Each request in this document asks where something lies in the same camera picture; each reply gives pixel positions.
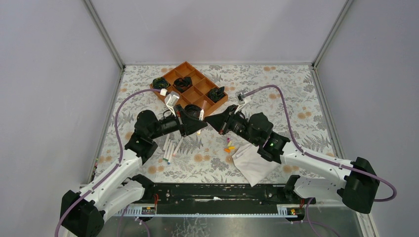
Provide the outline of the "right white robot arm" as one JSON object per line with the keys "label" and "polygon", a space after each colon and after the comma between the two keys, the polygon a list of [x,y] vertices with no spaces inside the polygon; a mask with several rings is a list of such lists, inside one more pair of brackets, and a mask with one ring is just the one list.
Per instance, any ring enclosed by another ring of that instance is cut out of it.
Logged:
{"label": "right white robot arm", "polygon": [[297,166],[315,173],[319,180],[292,177],[287,186],[301,198],[341,200],[348,208],[369,214],[375,201],[379,180],[368,160],[355,161],[332,158],[312,150],[303,151],[288,138],[273,131],[273,123],[263,113],[245,118],[237,105],[204,121],[219,134],[233,132],[256,146],[257,153],[266,161]]}

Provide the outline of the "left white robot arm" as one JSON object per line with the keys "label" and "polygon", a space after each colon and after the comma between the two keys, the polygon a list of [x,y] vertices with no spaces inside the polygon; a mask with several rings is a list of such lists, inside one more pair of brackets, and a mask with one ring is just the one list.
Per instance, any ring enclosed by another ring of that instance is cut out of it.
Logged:
{"label": "left white robot arm", "polygon": [[128,188],[118,187],[153,155],[158,147],[154,139],[176,131],[186,137],[207,126],[203,109],[196,105],[185,108],[175,105],[169,111],[171,114],[162,119],[157,119],[151,110],[141,111],[120,157],[79,191],[69,190],[64,194],[55,236],[58,236],[60,227],[77,237],[98,236],[112,215],[143,197],[145,188],[138,182],[130,181]]}

